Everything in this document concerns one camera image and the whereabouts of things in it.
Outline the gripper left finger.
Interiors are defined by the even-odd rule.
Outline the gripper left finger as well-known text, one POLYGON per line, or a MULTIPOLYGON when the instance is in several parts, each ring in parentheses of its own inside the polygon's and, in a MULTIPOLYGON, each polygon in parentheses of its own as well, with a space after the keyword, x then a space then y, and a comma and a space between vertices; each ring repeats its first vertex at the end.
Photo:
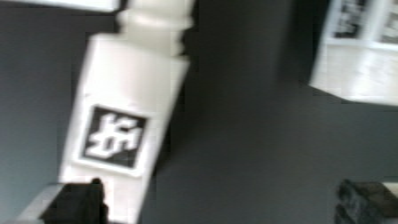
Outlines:
POLYGON ((100 178, 89 183, 68 183, 41 212, 45 224, 109 224, 105 186, 100 178))

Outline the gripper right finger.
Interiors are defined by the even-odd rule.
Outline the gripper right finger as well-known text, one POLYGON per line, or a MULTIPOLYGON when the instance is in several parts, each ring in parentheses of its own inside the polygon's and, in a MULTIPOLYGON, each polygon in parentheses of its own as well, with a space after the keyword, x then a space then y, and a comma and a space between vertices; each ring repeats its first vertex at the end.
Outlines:
POLYGON ((345 179, 336 196, 334 224, 398 224, 398 182, 345 179))

